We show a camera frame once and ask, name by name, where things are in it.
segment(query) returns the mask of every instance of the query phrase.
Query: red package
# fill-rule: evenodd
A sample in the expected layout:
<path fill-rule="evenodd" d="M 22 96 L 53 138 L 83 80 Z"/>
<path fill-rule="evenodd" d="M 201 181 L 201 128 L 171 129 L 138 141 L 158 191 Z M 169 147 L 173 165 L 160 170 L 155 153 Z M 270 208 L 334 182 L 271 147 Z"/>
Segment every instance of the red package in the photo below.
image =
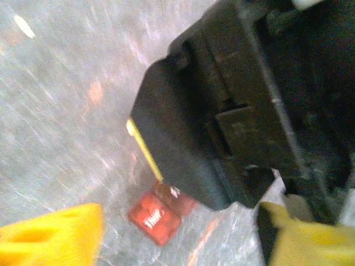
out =
<path fill-rule="evenodd" d="M 157 245 L 164 246 L 176 234 L 181 218 L 152 192 L 145 194 L 131 208 L 128 216 Z"/>
<path fill-rule="evenodd" d="M 197 205 L 193 198 L 174 186 L 157 182 L 153 188 L 157 197 L 180 216 L 189 215 Z"/>

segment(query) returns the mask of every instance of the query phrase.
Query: floor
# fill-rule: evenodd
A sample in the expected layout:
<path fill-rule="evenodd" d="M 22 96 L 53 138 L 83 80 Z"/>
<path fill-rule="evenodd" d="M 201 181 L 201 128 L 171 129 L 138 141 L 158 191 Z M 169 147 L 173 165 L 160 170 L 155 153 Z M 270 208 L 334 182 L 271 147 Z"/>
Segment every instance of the floor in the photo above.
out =
<path fill-rule="evenodd" d="M 141 79 L 213 2 L 0 4 L 0 226 L 99 202 L 99 266 L 262 265 L 254 212 L 238 204 L 198 206 L 164 248 L 127 220 L 154 182 L 125 128 Z M 267 200 L 281 202 L 282 186 L 277 179 Z"/>

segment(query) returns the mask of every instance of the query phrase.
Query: yellow plastic part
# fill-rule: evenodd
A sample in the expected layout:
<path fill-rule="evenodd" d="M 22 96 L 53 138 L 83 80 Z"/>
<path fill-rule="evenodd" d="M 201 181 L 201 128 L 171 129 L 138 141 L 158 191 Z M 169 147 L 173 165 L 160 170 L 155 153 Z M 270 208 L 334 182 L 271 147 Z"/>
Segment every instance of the yellow plastic part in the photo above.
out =
<path fill-rule="evenodd" d="M 92 266 L 103 211 L 88 203 L 0 228 L 0 266 Z"/>
<path fill-rule="evenodd" d="M 280 231 L 276 237 L 271 266 L 355 265 L 355 229 L 291 219 L 284 207 L 263 202 Z"/>
<path fill-rule="evenodd" d="M 139 133 L 139 130 L 138 130 L 137 126 L 135 125 L 132 118 L 128 119 L 126 127 L 128 130 L 128 133 L 135 138 L 140 149 L 142 150 L 146 160 L 148 161 L 150 168 L 152 169 L 152 171 L 155 175 L 155 178 L 158 179 L 160 182 L 162 182 L 164 178 L 163 178 L 157 164 L 155 163 L 152 155 L 150 154 L 150 151 L 149 151 L 148 147 L 146 146 L 146 144 L 145 144 L 141 134 Z"/>

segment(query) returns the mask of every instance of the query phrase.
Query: yellow stripe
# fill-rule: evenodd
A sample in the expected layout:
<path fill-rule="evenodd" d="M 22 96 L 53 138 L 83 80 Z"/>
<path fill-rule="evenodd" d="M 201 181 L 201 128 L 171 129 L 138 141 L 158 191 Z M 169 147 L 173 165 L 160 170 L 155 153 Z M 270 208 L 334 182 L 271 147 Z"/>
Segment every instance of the yellow stripe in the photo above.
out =
<path fill-rule="evenodd" d="M 148 164 L 149 164 L 150 168 L 152 169 L 156 179 L 158 179 L 160 182 L 162 182 L 163 176 L 161 175 L 158 166 L 156 165 L 152 155 L 150 154 L 150 151 L 148 150 L 148 147 L 146 146 L 146 144 L 145 144 L 141 134 L 139 133 L 138 128 L 134 124 L 134 121 L 132 118 L 128 119 L 126 126 L 127 126 L 128 133 L 131 136 L 133 136 L 135 138 L 135 140 L 137 141 L 137 143 L 138 143 L 140 149 L 142 150 L 146 160 L 148 161 Z"/>

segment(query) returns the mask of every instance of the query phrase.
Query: red box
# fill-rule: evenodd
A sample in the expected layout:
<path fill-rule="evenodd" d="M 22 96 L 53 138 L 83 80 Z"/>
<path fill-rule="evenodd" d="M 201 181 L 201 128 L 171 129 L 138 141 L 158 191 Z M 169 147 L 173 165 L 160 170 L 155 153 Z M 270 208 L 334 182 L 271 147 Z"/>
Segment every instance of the red box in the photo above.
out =
<path fill-rule="evenodd" d="M 197 202 L 178 188 L 157 182 L 153 186 L 157 197 L 180 216 L 186 216 L 197 205 Z"/>
<path fill-rule="evenodd" d="M 181 218 L 152 192 L 145 194 L 131 208 L 128 216 L 157 245 L 164 246 L 176 234 Z"/>

